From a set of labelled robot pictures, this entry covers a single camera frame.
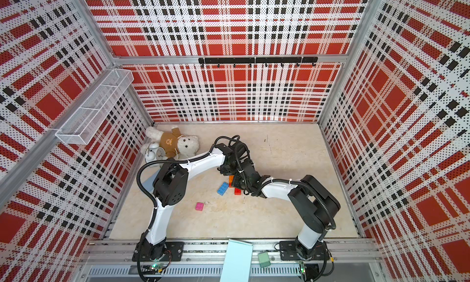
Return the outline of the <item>blue lego brick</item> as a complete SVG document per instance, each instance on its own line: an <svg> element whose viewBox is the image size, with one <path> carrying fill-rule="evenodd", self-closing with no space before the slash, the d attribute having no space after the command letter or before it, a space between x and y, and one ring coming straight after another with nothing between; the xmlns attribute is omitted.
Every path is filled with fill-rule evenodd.
<svg viewBox="0 0 470 282"><path fill-rule="evenodd" d="M220 195L220 196L223 196L227 190L229 189L230 187L230 184L227 183L227 182L224 182L223 184L221 184L221 186L218 188L217 190L217 194Z"/></svg>

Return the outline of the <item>pink small lego brick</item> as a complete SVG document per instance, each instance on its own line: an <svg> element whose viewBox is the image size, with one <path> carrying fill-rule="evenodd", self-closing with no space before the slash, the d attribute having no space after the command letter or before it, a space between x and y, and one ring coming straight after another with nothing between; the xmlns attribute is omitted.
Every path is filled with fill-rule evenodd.
<svg viewBox="0 0 470 282"><path fill-rule="evenodd" d="M196 211L203 211L204 209L204 203L202 202L197 202L196 206L195 206L195 210Z"/></svg>

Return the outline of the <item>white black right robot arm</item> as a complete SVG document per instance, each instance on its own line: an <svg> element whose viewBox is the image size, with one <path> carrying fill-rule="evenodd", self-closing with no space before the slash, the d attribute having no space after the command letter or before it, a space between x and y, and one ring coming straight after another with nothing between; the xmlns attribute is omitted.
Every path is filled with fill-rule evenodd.
<svg viewBox="0 0 470 282"><path fill-rule="evenodd" d="M239 142L230 147L230 166L235 169L233 186L245 195L290 201L304 222L294 250L299 259L312 260L324 236L337 227L334 217L341 209L338 200L311 175L301 180L261 176L246 144Z"/></svg>

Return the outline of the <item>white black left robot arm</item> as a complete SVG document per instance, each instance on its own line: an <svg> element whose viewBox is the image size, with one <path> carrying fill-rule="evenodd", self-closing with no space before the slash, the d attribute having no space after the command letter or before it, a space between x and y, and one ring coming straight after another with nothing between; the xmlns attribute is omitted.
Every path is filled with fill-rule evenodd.
<svg viewBox="0 0 470 282"><path fill-rule="evenodd" d="M155 160L144 164L136 176L139 189L152 201L153 211L147 229L136 245L132 261L154 261L166 255L166 233L176 205L186 194L191 178L207 170L217 168L220 174L235 176L243 174L242 161L250 155L240 136L218 137L209 151L185 160ZM146 168L161 164L152 181L153 191L144 188L141 175Z"/></svg>

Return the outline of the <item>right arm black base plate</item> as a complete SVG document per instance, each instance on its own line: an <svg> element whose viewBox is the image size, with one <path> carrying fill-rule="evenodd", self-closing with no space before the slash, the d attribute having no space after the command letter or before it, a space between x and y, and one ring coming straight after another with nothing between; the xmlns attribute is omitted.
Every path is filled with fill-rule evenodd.
<svg viewBox="0 0 470 282"><path fill-rule="evenodd" d="M280 258L282 261L329 261L330 254L324 242L317 242L312 248L303 246L295 241L279 242Z"/></svg>

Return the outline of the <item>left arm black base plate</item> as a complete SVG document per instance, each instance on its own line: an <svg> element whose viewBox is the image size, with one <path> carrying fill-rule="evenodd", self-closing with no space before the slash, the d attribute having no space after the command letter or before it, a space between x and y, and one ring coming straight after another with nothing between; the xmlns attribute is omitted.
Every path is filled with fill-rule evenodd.
<svg viewBox="0 0 470 282"><path fill-rule="evenodd" d="M180 261L184 249L183 242L163 241L157 245L150 244L146 239L139 242L132 256L132 261Z"/></svg>

